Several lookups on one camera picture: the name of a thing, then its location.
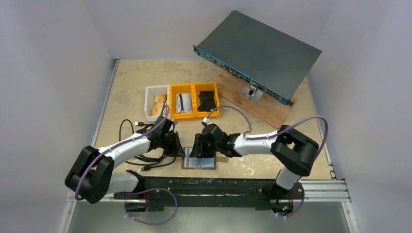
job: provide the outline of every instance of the wooden board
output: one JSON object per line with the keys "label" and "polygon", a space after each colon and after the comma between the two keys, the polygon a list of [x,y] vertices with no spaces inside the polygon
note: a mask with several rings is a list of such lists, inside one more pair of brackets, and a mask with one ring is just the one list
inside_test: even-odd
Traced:
{"label": "wooden board", "polygon": [[218,93],[221,97],[228,99],[243,110],[256,116],[267,124],[279,129],[296,105],[297,98],[292,97],[294,104],[292,107],[281,104],[279,101],[263,94],[257,103],[254,103],[242,95],[242,90],[249,86],[232,74],[222,71],[216,78]]}

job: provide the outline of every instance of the metal plate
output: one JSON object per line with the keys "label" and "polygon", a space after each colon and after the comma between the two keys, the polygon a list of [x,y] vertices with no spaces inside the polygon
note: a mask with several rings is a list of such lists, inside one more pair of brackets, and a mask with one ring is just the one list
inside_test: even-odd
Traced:
{"label": "metal plate", "polygon": [[184,168],[214,168],[215,167],[215,158],[189,158],[190,152],[193,148],[186,147],[183,167]]}

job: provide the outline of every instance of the black power cable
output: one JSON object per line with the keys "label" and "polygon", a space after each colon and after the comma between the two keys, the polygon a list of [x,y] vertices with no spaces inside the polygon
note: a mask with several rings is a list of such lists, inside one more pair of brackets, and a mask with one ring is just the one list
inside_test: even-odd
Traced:
{"label": "black power cable", "polygon": [[[121,141],[121,128],[123,126],[123,123],[126,122],[126,121],[128,121],[130,123],[130,126],[132,127],[132,134],[134,134],[134,132],[135,132],[135,129],[133,127],[133,123],[129,119],[123,120],[121,122],[120,128],[119,128],[119,141]],[[139,131],[142,132],[142,131],[148,130],[149,127],[153,127],[153,124],[144,124],[143,122],[139,122],[138,126],[144,126],[144,127],[142,129],[136,131],[137,133],[139,133]],[[150,169],[156,168],[156,167],[167,166],[167,165],[170,165],[170,164],[174,163],[174,161],[176,160],[176,157],[174,157],[173,160],[170,163],[158,165],[162,162],[162,160],[164,158],[166,158],[166,156],[162,155],[159,158],[150,158],[150,157],[146,157],[142,154],[139,154],[137,156],[134,156],[134,158],[139,159],[140,161],[143,161],[143,162],[146,162],[146,163],[152,163],[152,164],[139,164],[139,163],[133,163],[133,162],[125,161],[125,163],[127,163],[127,164],[136,165],[136,166],[144,166],[144,167],[141,168],[142,171],[147,171],[147,170],[150,170]]]}

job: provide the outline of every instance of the table surface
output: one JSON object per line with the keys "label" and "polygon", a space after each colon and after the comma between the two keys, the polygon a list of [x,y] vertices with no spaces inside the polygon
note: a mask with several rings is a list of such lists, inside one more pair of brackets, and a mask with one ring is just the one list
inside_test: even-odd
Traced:
{"label": "table surface", "polygon": [[[217,66],[202,60],[121,60],[110,90],[95,146],[104,147],[116,143],[119,139],[119,126],[124,119],[129,119],[132,122],[146,121],[144,114],[146,86],[210,82],[214,81],[221,71]],[[292,125],[315,114],[306,79],[299,86],[294,97],[298,98],[298,101],[285,124]],[[236,106],[224,98],[220,98],[220,101],[221,105]],[[252,134],[269,133],[276,130],[248,112],[243,112],[251,121]],[[219,118],[211,118],[211,121],[219,125],[227,134],[242,133],[248,129],[245,119],[233,109],[222,108]],[[200,122],[200,119],[178,122],[176,130],[179,132],[183,147],[193,146],[195,134],[200,133],[203,128]],[[316,120],[307,121],[296,129],[319,144],[321,143],[322,139]],[[123,124],[122,138],[127,138],[130,135],[130,126]],[[162,149],[158,149],[145,154],[145,156],[159,157],[161,154]],[[161,164],[171,160],[172,158],[166,158]],[[123,163],[115,169],[115,172],[131,169],[143,176],[273,179],[283,165],[273,155],[256,154],[242,158],[229,158],[227,163],[218,162],[216,170],[181,169],[181,158],[177,158],[176,162],[169,166],[149,171],[142,172],[140,167]],[[331,179],[324,150],[313,164],[310,176],[302,179]]]}

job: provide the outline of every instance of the white enclosure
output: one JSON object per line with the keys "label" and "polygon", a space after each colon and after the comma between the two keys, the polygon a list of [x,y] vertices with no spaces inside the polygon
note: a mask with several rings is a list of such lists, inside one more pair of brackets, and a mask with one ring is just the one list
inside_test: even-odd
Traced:
{"label": "white enclosure", "polygon": [[238,10],[321,49],[308,80],[361,232],[408,232],[408,0],[0,0],[1,232],[55,232],[114,58],[198,59]]}

